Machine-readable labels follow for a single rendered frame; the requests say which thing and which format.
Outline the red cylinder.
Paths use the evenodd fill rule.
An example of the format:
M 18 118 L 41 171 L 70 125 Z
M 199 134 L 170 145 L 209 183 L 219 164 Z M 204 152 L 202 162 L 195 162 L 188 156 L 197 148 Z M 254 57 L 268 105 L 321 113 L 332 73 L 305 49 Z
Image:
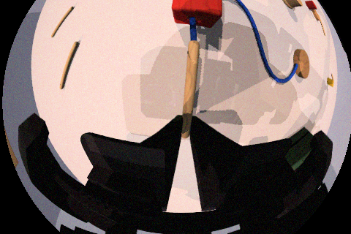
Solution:
M 315 3 L 312 0 L 305 1 L 305 4 L 307 5 L 308 9 L 316 9 Z

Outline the short yellow cylinder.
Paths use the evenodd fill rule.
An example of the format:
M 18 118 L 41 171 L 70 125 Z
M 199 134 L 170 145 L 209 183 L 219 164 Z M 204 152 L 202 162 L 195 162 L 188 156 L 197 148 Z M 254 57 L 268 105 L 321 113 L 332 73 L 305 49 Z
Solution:
M 327 82 L 329 86 L 333 87 L 333 79 L 328 78 Z

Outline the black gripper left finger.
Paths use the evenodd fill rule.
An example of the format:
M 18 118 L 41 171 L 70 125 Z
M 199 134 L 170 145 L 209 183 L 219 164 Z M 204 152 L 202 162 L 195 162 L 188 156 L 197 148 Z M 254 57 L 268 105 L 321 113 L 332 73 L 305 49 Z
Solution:
M 153 181 L 162 211 L 167 211 L 178 164 L 181 130 L 182 117 L 178 115 L 142 143 L 118 140 L 93 132 L 85 132 L 80 140 L 93 166 Z

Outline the blue string with wooden stick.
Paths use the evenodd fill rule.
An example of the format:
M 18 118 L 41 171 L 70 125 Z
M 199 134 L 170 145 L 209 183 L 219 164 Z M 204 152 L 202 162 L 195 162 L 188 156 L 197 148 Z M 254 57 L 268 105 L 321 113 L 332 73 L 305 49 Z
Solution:
M 295 75 L 296 70 L 298 70 L 298 64 L 295 64 L 295 68 L 293 68 L 292 73 L 290 73 L 289 77 L 283 79 L 278 79 L 272 73 L 268 62 L 266 61 L 266 56 L 263 50 L 263 44 L 261 44 L 260 33 L 257 30 L 257 24 L 254 23 L 254 18 L 252 18 L 251 13 L 246 8 L 246 5 L 241 2 L 241 0 L 236 0 L 238 4 L 244 9 L 245 13 L 248 15 L 249 21 L 251 21 L 252 28 L 254 29 L 255 38 L 257 38 L 258 47 L 260 47 L 260 55 L 263 58 L 264 65 L 275 81 L 279 83 L 286 83 Z M 196 82 L 198 75 L 198 61 L 199 61 L 199 49 L 200 44 L 197 41 L 197 27 L 196 27 L 196 18 L 190 17 L 190 36 L 191 41 L 188 43 L 188 56 L 187 56 L 187 65 L 186 65 L 186 73 L 185 73 L 185 84 L 184 84 L 184 107 L 182 108 L 182 130 L 181 137 L 188 138 L 190 132 L 191 118 L 193 112 L 193 104 L 196 90 Z

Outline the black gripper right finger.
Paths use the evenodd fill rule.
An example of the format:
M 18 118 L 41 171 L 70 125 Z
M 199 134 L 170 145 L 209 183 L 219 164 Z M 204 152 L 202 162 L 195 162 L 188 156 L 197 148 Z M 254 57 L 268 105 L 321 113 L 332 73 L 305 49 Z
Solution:
M 289 138 L 240 146 L 196 116 L 191 118 L 189 134 L 201 211 L 216 210 L 217 201 L 247 167 L 286 157 L 292 146 Z

